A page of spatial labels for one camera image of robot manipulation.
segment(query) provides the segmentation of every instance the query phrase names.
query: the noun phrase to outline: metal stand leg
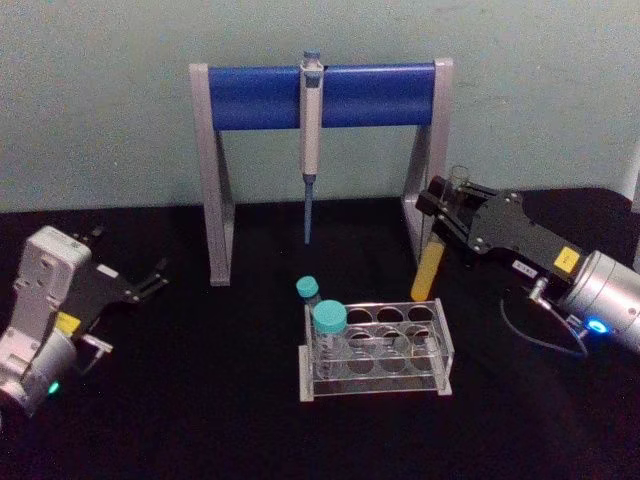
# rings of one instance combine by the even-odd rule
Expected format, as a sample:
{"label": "metal stand leg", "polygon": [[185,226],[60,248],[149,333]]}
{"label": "metal stand leg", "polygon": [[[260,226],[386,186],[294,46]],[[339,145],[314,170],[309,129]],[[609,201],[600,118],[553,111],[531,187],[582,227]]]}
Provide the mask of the metal stand leg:
{"label": "metal stand leg", "polygon": [[209,247],[211,285],[229,285],[233,247],[234,205],[222,138],[213,129],[209,67],[189,65],[196,142],[200,153],[202,201]]}
{"label": "metal stand leg", "polygon": [[447,143],[453,108],[453,60],[436,59],[435,65],[431,127],[418,127],[416,131],[402,193],[402,208],[416,263],[420,260],[431,232],[433,219],[425,218],[417,211],[415,204],[423,185],[428,185],[436,175],[444,177],[446,174]]}

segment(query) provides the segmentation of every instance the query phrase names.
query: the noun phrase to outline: black table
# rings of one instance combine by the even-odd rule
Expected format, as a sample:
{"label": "black table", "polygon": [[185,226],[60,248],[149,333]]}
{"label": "black table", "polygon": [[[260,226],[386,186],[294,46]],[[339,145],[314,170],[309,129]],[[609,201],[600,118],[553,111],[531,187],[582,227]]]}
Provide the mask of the black table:
{"label": "black table", "polygon": [[[586,361],[515,337],[498,301],[515,275],[469,271],[447,251],[434,293],[456,355],[453,396],[402,393],[298,400],[303,339],[296,279],[324,298],[403,301],[415,273],[397,199],[237,207],[232,286],[208,286],[200,207],[0,215],[0,318],[24,239],[51,224],[104,224],[95,256],[138,280],[158,258],[172,283],[138,310],[112,309],[113,353],[2,443],[0,478],[623,478],[640,466],[640,357],[603,337]],[[599,189],[528,192],[543,226],[630,265],[629,202]],[[513,296],[512,321],[559,336]]]}

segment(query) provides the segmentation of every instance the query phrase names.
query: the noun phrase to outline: yellow label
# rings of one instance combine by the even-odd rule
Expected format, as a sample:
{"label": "yellow label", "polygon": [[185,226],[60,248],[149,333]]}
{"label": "yellow label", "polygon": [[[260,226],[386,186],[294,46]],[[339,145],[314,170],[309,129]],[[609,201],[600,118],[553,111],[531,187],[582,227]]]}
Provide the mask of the yellow label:
{"label": "yellow label", "polygon": [[69,315],[68,313],[58,312],[58,316],[56,317],[56,328],[62,331],[67,335],[73,335],[73,332],[76,331],[80,325],[80,320],[78,320],[73,315]]}
{"label": "yellow label", "polygon": [[580,254],[578,252],[571,250],[569,247],[562,247],[560,255],[558,255],[558,258],[556,258],[553,264],[560,270],[571,273],[571,270],[576,266],[578,260],[580,260]]}

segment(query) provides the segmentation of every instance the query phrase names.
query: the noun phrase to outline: wall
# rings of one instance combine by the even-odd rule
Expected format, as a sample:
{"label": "wall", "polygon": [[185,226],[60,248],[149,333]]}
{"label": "wall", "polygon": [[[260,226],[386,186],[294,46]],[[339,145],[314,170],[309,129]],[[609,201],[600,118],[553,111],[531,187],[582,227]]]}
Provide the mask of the wall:
{"label": "wall", "polygon": [[[457,65],[449,164],[495,187],[631,195],[637,0],[5,0],[0,209],[200,199],[187,65]],[[326,131],[319,197],[399,193],[411,128]],[[239,201],[301,199],[297,132],[225,137]]]}

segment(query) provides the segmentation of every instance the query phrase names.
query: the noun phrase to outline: white label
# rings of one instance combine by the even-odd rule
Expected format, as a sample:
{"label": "white label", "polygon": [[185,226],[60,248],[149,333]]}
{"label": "white label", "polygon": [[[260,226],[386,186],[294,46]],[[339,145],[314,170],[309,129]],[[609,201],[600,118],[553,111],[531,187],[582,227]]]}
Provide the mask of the white label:
{"label": "white label", "polygon": [[513,268],[524,273],[527,277],[530,277],[530,278],[536,278],[536,275],[538,274],[537,270],[534,270],[529,265],[525,265],[519,260],[516,260],[515,262],[513,262],[512,266]]}
{"label": "white label", "polygon": [[104,273],[105,275],[111,277],[111,278],[116,278],[118,276],[118,272],[116,272],[113,268],[109,268],[106,265],[98,265],[98,268],[96,268],[96,270],[98,270],[100,273]]}

